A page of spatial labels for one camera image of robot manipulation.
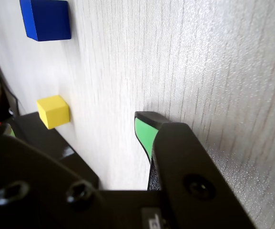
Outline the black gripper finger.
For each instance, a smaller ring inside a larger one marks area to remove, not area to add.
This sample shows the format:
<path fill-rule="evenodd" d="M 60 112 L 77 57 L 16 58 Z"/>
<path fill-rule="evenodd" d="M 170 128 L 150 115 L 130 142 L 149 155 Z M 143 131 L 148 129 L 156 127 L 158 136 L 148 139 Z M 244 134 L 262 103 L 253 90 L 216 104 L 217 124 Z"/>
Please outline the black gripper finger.
<path fill-rule="evenodd" d="M 0 126 L 0 229 L 106 229 L 94 187 Z"/>
<path fill-rule="evenodd" d="M 134 114 L 173 229 L 252 229 L 254 224 L 189 125 L 156 112 Z"/>

